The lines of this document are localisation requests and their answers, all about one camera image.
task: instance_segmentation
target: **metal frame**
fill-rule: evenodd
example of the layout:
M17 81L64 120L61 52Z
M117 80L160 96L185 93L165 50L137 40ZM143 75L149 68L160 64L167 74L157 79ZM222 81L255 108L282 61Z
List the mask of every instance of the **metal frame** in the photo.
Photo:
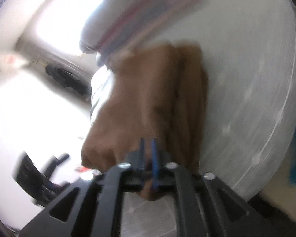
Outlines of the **metal frame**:
M267 220L214 174L192 175L158 150L156 140L151 147L152 187L174 194L178 236L278 236ZM138 151L106 174L78 179L62 191L31 163L25 155L16 182L46 208L21 230L20 237L118 237L123 193L140 192L147 180L143 140Z

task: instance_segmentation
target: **window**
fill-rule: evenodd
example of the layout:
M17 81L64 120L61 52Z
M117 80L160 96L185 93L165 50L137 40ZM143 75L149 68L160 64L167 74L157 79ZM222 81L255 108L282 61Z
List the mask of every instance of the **window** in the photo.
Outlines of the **window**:
M56 49L80 56L79 41L85 21L103 0L53 0L43 11L37 33Z

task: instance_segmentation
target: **white floor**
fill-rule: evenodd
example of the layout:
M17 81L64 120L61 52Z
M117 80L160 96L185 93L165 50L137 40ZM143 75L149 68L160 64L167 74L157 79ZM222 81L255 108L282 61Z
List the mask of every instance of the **white floor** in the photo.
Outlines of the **white floor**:
M73 181L81 146L90 127L89 105L32 69L0 74L0 219L25 226L41 209L13 180L26 151L41 170L48 159L69 153L54 182Z

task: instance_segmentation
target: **silver screw head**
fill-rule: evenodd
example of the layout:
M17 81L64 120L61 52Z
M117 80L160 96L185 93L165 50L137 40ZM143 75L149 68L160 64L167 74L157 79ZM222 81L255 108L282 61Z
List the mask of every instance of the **silver screw head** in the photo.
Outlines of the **silver screw head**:
M177 163L175 163L175 162L169 162L169 163L167 163L166 164L166 168L167 169L175 169L175 168L177 168L179 165L177 164Z
M207 180L213 180L213 179L215 179L216 176L211 172L207 172L203 175L203 177Z
M122 169L128 169L131 167L131 164L128 163L128 162L121 162L117 165L119 168L122 168Z

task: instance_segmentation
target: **black object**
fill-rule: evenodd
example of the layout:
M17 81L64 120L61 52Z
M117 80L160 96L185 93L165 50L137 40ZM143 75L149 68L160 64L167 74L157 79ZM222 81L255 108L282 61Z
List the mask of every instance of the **black object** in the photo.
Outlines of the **black object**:
M70 87L79 95L91 97L91 85L79 79L72 72L58 66L48 64L45 73L51 76L62 87Z
M50 181L50 177L56 167L68 158L68 154L63 155L61 159L53 157L45 172L41 174L36 169L29 156L25 154L15 181L35 199L37 205L45 207L69 185L69 183L66 183L60 186Z
M152 160L153 186L158 192L174 194L178 236L205 237L207 232L211 237L278 236L269 222L219 178L212 173L193 176L183 166L171 162L168 153L158 150L155 140L152 145L156 153ZM147 172L143 173L143 140L138 151L129 153L125 162L106 174L91 180L78 179L60 194L59 188L53 186L48 199L42 195L39 184L29 188L34 179L46 184L41 180L45 176L39 176L29 163L25 156L18 173L21 176L26 172L28 182L22 177L16 181L40 203L46 203L46 208L21 230L20 237L120 236L123 192L141 191L147 176Z

